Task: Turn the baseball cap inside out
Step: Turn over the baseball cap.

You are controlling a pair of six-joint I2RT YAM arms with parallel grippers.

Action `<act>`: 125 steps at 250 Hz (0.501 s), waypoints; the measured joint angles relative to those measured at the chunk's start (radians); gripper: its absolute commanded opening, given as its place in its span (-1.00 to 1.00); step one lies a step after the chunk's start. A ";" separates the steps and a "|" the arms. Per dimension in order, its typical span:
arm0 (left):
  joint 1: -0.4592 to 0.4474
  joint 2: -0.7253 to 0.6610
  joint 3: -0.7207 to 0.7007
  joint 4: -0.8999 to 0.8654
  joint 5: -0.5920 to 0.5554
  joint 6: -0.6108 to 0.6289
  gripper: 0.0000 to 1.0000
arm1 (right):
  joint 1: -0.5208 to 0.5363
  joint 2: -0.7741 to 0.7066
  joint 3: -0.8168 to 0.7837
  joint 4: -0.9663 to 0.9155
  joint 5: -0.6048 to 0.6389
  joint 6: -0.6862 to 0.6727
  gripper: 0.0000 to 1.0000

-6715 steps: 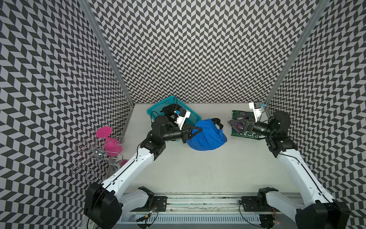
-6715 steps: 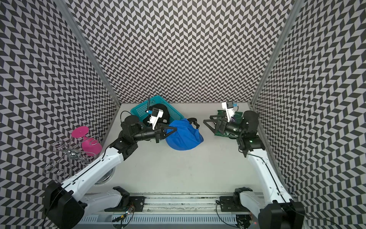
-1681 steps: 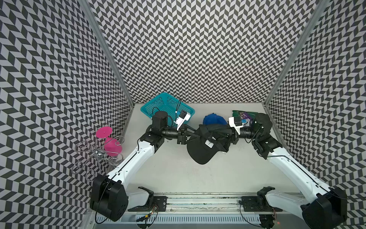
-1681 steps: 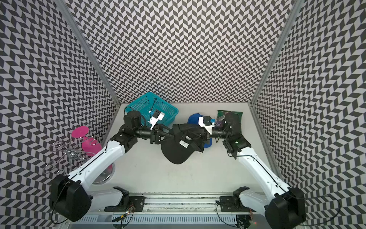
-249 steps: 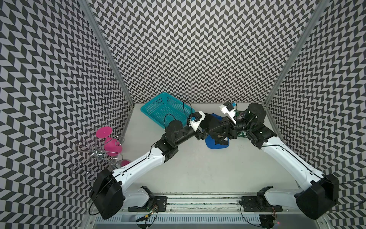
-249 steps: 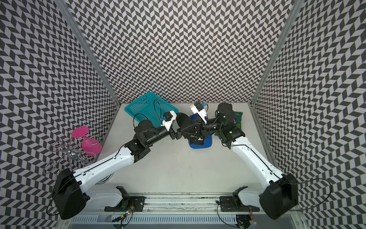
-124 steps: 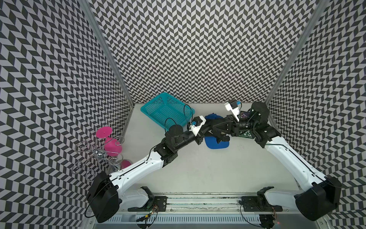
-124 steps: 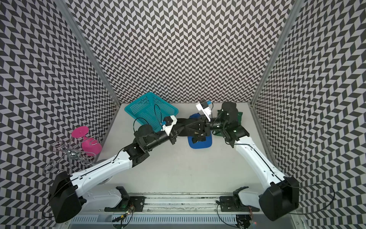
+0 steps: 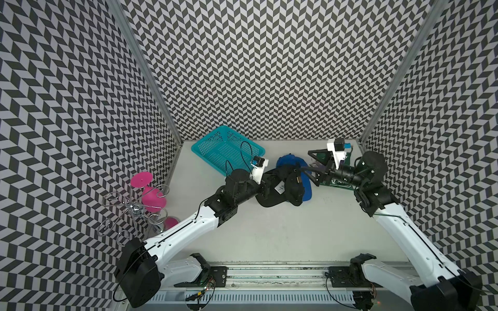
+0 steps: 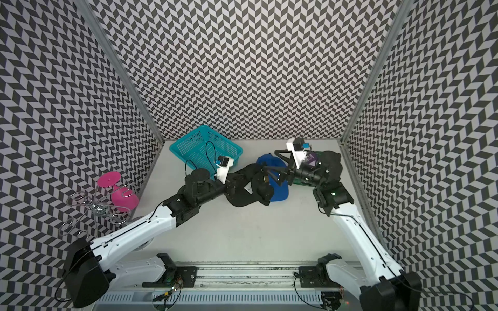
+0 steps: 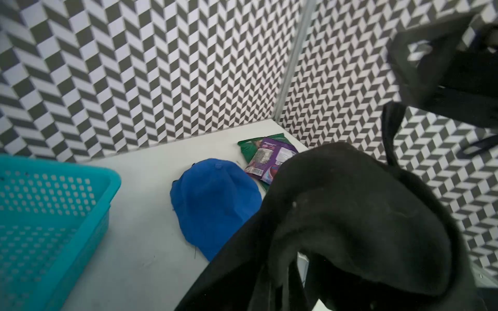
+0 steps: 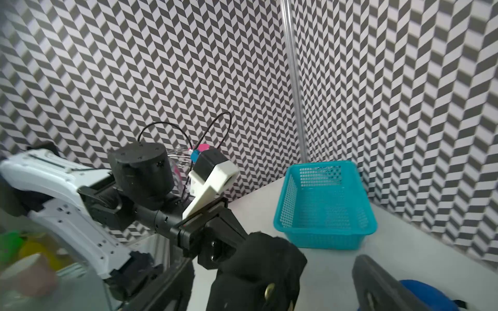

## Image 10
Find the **black cap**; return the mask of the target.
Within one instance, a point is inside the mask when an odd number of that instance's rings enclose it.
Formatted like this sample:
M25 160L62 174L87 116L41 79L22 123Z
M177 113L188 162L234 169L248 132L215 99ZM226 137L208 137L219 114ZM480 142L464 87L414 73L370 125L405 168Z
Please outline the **black cap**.
M269 184L267 173L263 172L263 165L253 163L229 174L241 174L245 177L245 181L242 182L241 194L233 200L227 198L233 206L246 207L256 202L264 206L270 205L274 188Z

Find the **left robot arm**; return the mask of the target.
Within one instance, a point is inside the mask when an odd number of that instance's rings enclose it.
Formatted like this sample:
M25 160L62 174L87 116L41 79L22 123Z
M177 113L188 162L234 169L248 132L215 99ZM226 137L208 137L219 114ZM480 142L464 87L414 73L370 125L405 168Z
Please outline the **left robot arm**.
M232 197L249 181L239 172L229 173L224 180L212 180L206 169L196 169L185 177L184 186L153 212L102 238L90 242L79 238L67 248L62 272L68 301L75 308L96 302L116 278L110 269L119 260L145 242L185 223L205 203L222 195Z

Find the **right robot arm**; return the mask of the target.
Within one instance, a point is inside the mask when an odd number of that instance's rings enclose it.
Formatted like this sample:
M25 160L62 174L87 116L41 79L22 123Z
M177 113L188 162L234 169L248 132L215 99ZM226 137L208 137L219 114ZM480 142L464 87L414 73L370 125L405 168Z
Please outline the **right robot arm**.
M362 266L359 272L337 254L321 258L320 267L359 300L363 310L418 310L421 279L406 272L367 226L352 195L341 182L341 155L334 151L276 150L285 167L266 167L278 184L311 186L317 206L332 218Z

